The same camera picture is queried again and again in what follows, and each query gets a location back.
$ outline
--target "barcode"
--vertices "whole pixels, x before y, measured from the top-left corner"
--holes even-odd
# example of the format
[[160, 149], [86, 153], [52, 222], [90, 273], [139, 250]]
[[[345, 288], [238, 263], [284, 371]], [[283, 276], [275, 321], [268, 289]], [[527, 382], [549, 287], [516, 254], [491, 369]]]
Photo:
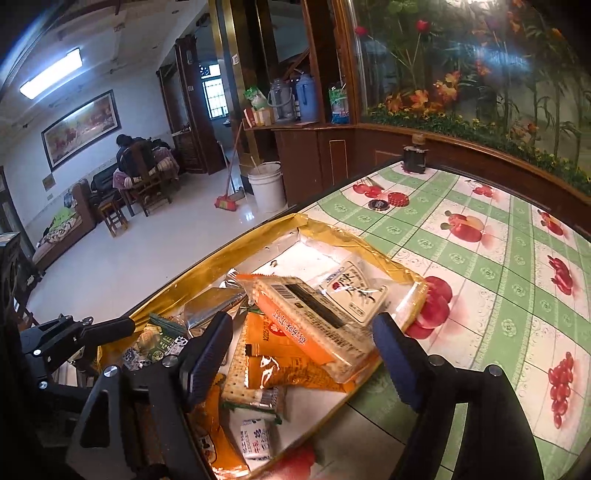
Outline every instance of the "barcode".
[[287, 300], [294, 300], [295, 299], [295, 295], [292, 294], [289, 290], [287, 290], [287, 288], [285, 288], [283, 285], [275, 284], [275, 285], [271, 285], [271, 287], [273, 287], [275, 289], [275, 291], [279, 295], [281, 295], [283, 298], [285, 298]]

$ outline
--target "orange snack bag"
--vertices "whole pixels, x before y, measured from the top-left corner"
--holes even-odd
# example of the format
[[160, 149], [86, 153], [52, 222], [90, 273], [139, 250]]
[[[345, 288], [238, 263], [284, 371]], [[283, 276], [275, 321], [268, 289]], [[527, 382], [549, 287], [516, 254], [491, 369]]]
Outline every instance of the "orange snack bag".
[[265, 315], [246, 315], [247, 388], [297, 385], [348, 393], [354, 382], [338, 384]]
[[294, 341], [262, 313], [246, 315], [246, 354], [248, 356], [302, 356]]
[[219, 480], [237, 478], [249, 474], [248, 465], [234, 451], [219, 421], [219, 383], [225, 376], [217, 374], [205, 401], [187, 415], [189, 426], [203, 456], [211, 465]]
[[249, 356], [247, 388], [272, 388], [281, 385], [349, 393], [354, 382], [339, 384], [305, 354], [300, 356]]

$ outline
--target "mop handle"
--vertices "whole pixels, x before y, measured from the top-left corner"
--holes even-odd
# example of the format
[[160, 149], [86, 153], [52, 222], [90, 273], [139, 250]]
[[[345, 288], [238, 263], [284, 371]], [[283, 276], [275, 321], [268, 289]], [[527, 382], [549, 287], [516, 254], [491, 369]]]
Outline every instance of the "mop handle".
[[230, 165], [228, 166], [228, 182], [226, 183], [226, 197], [228, 196], [228, 192], [230, 191], [230, 180], [232, 179], [232, 166], [234, 165], [234, 158], [236, 157], [236, 153], [238, 152], [238, 141], [240, 140], [240, 133], [242, 133], [243, 126], [244, 123], [242, 123], [242, 120], [240, 120], [240, 127], [238, 128], [236, 140], [234, 141], [234, 152], [232, 153], [232, 159], [230, 160]]

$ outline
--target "blue thermos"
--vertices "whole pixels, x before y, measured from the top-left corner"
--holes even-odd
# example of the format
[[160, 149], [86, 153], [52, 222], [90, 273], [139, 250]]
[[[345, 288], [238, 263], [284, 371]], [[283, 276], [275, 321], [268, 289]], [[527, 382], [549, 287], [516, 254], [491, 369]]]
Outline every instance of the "blue thermos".
[[297, 99], [300, 103], [300, 121], [318, 121], [318, 100], [316, 98], [316, 84], [307, 73], [302, 73], [295, 84]]

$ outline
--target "ceiling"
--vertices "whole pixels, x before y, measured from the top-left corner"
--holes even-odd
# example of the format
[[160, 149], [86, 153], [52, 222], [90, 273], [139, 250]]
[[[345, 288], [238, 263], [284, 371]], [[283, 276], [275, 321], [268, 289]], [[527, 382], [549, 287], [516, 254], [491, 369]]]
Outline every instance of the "ceiling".
[[[168, 51], [171, 34], [192, 23], [205, 0], [78, 0], [35, 46], [0, 103], [0, 138], [14, 139], [36, 117], [72, 94], [120, 70], [153, 64]], [[80, 48], [83, 66], [34, 100], [19, 88], [68, 52]]]

